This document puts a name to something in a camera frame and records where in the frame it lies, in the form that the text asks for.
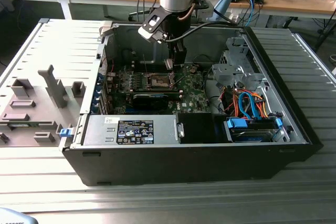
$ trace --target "white table leg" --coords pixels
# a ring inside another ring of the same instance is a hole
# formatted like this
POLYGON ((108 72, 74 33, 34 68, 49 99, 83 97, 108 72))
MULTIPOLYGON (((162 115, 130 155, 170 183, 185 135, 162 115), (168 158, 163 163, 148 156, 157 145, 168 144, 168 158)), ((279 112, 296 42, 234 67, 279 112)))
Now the white table leg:
POLYGON ((64 18, 65 19, 72 19, 71 11, 70 11, 70 0, 58 0, 58 2, 61 4, 64 18))

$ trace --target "electronic equipment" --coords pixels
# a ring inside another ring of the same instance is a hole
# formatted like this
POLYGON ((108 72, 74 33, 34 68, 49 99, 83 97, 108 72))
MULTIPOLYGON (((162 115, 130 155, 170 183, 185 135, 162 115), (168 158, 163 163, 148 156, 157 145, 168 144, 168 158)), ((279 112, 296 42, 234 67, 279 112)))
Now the electronic equipment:
POLYGON ((138 27, 113 24, 98 50, 112 52, 113 72, 98 75, 109 113, 93 111, 92 79, 78 124, 61 133, 84 184, 270 178, 322 147, 251 28, 200 29, 185 39, 185 64, 167 70, 165 45, 142 43, 138 27))

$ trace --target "warning label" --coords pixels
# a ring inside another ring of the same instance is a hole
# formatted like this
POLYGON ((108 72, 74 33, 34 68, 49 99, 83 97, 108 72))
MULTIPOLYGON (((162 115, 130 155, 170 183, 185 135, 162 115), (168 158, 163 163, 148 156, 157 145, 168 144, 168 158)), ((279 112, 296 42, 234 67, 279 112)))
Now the warning label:
POLYGON ((154 144, 153 121, 119 121, 117 144, 154 144))

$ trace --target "motherboard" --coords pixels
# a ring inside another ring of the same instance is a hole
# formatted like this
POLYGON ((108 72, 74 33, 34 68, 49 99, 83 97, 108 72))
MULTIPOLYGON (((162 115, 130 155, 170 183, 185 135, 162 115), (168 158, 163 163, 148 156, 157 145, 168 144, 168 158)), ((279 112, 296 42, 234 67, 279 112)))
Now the motherboard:
POLYGON ((113 114, 210 112, 204 93, 205 72, 198 65, 174 71, 152 69, 150 65, 121 66, 107 79, 113 114))

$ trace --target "circuit board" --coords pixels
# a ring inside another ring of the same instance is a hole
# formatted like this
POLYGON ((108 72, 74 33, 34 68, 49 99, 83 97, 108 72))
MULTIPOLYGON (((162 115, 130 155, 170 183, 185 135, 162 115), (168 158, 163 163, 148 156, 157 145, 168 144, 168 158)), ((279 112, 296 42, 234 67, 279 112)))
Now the circuit board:
POLYGON ((136 72, 124 66, 115 73, 111 91, 113 114, 175 114, 210 112, 209 102, 203 89, 202 72, 195 66, 167 73, 136 72), (158 111, 139 111, 133 108, 135 94, 162 94, 168 97, 167 108, 158 111))

